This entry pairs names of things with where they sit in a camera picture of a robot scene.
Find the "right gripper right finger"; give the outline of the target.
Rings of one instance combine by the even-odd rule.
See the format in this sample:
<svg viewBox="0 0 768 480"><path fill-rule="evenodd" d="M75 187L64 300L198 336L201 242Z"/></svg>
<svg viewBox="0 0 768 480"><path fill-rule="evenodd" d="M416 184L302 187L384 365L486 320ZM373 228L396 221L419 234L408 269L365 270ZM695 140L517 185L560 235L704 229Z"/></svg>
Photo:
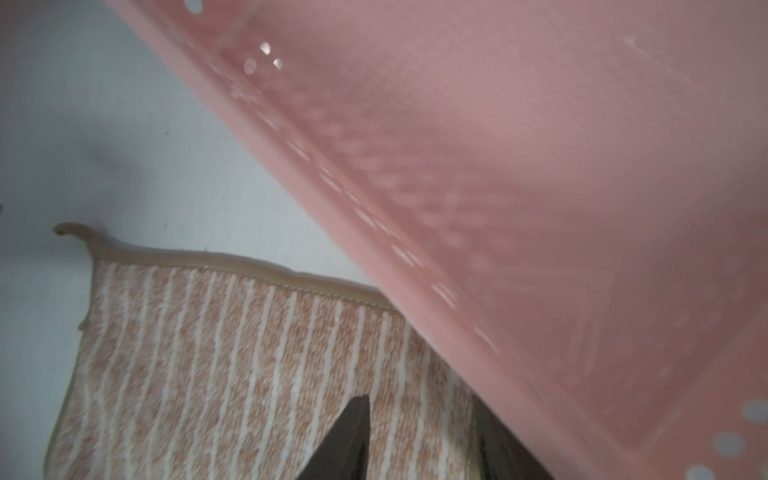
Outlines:
<svg viewBox="0 0 768 480"><path fill-rule="evenodd" d="M551 474L477 396L472 404L470 478L552 480Z"/></svg>

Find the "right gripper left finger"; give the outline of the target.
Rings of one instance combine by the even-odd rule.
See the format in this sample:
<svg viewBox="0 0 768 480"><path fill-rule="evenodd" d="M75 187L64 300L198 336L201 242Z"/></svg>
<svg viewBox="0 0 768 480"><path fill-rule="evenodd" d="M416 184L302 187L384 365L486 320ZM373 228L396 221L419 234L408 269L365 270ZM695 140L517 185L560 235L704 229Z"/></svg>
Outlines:
<svg viewBox="0 0 768 480"><path fill-rule="evenodd" d="M368 395L349 400L297 480L365 480L370 445Z"/></svg>

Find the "striped beige square dishcloth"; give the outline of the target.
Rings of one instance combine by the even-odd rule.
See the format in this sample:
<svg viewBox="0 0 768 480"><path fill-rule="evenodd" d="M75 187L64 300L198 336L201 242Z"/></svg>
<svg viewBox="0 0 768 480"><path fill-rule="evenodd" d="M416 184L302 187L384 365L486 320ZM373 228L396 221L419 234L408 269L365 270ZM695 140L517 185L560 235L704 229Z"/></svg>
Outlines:
<svg viewBox="0 0 768 480"><path fill-rule="evenodd" d="M474 479L472 392L378 292L244 257L120 243L93 262L47 479L293 479L370 401L371 479Z"/></svg>

